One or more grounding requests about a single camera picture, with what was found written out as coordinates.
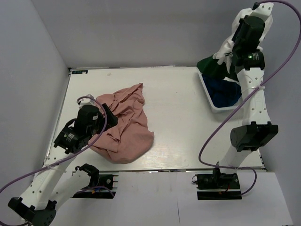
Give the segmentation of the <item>pink t shirt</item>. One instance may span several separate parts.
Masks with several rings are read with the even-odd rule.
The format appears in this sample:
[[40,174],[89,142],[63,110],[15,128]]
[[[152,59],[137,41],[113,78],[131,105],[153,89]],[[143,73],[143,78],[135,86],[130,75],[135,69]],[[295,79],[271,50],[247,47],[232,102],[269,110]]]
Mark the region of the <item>pink t shirt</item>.
[[91,149],[115,164],[128,164],[153,145],[154,132],[148,129],[148,119],[143,110],[143,84],[138,83],[112,94],[98,96],[117,117],[116,126],[105,131]]

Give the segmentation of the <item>dark green t shirt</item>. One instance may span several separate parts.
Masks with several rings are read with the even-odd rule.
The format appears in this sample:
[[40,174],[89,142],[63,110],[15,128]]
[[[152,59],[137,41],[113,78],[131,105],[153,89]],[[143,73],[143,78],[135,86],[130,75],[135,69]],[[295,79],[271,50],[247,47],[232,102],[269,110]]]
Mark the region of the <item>dark green t shirt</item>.
[[231,57],[226,58],[226,63],[218,64],[218,59],[213,59],[213,56],[209,56],[197,62],[197,68],[203,76],[224,80],[229,78],[234,81],[238,81],[235,73],[235,67],[231,62]]

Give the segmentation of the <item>blue t shirt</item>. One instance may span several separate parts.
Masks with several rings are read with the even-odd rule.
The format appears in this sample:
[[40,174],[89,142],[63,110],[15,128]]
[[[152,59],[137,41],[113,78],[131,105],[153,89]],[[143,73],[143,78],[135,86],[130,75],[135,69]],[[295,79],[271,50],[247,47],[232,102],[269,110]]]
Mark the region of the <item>blue t shirt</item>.
[[242,96],[241,87],[235,82],[203,75],[208,94],[217,108],[233,106]]

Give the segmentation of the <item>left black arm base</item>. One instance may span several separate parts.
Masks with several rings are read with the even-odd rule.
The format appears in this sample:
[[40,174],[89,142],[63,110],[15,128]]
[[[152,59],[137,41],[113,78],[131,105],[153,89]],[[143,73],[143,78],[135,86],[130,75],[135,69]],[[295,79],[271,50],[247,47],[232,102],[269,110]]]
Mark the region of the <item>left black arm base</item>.
[[85,199],[113,199],[118,188],[118,173],[100,173],[98,184],[94,185],[91,190],[83,188],[73,198]]

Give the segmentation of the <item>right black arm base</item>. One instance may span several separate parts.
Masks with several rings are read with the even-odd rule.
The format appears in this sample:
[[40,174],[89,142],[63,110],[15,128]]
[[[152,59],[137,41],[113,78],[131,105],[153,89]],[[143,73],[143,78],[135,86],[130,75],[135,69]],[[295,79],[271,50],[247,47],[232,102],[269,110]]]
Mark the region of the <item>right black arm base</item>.
[[191,179],[197,185],[199,201],[209,200],[241,200],[240,183],[236,173],[221,173],[214,168],[212,173],[196,174]]

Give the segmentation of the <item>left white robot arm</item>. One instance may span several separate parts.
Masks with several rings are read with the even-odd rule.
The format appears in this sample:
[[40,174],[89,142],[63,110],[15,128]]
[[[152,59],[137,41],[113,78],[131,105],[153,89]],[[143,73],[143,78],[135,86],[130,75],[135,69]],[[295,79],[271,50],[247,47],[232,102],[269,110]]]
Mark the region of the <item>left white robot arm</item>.
[[30,186],[19,197],[11,198],[8,206],[33,226],[50,225],[58,209],[80,189],[99,185],[99,170],[87,163],[77,166],[75,173],[61,185],[57,183],[92,137],[99,138],[117,123],[117,117],[106,104],[83,105],[77,117],[68,121],[55,139],[44,170],[36,173]]

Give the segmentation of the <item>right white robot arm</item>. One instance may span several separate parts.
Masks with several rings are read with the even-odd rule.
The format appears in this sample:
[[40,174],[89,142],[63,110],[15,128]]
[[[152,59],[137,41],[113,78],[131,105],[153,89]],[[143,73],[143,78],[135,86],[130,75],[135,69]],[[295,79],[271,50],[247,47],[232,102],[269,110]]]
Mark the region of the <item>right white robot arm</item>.
[[230,39],[232,48],[222,47],[213,56],[218,64],[227,60],[234,68],[243,99],[242,126],[232,129],[231,146],[217,163],[220,171],[212,176],[213,184],[219,188],[229,183],[229,175],[237,172],[251,152],[266,145],[278,133],[278,126],[271,123],[268,115],[262,85],[265,60],[258,45],[264,29],[265,20],[260,17],[241,18]]

